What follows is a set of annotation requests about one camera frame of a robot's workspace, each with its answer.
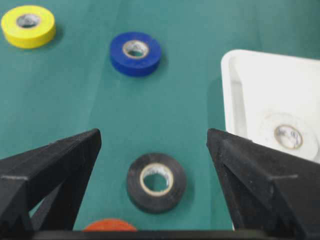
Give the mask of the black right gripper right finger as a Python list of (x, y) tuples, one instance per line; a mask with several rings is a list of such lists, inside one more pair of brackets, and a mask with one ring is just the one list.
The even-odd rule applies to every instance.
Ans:
[(320, 233), (320, 165), (215, 128), (207, 148), (235, 229)]

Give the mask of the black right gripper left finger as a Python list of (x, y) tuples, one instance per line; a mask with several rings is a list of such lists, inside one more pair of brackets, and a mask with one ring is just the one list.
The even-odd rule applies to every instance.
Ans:
[(94, 128), (1, 159), (0, 231), (72, 230), (101, 146)]

